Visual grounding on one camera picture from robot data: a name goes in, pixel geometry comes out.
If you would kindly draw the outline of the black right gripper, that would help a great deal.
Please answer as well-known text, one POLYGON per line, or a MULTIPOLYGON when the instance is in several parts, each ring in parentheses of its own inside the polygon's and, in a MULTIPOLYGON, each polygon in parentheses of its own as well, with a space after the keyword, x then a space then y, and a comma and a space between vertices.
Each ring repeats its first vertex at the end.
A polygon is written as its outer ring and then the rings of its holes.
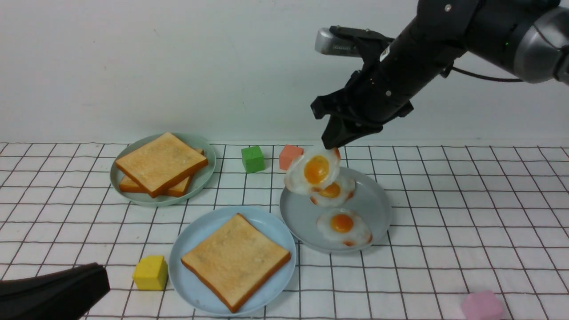
POLYGON ((315 118, 329 115, 321 136, 327 150, 380 133, 384 124, 405 117, 410 100, 465 53, 457 40, 440 40, 413 19, 382 51, 361 51, 362 68, 346 85, 311 103, 315 118))

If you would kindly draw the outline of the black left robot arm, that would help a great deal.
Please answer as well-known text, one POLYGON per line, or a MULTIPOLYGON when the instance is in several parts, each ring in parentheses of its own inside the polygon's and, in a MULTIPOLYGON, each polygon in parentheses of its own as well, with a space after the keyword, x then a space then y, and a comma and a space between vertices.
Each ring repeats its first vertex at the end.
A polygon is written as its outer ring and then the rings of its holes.
POLYGON ((2 320, 79 320, 108 292, 106 268, 97 263, 48 275, 0 282, 2 320))

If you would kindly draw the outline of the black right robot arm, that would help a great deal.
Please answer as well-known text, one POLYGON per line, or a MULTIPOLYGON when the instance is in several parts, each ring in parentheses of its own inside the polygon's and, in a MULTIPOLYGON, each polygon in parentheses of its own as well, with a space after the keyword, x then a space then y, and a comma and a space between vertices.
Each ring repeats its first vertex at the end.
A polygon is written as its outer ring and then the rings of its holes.
POLYGON ((470 52, 531 84, 568 83, 568 9, 558 0, 420 0, 414 19, 396 38, 372 30, 331 26, 319 30, 315 50, 361 57, 346 85, 311 103, 329 116, 321 136, 339 148, 380 133, 413 111, 411 99, 454 61, 470 52))

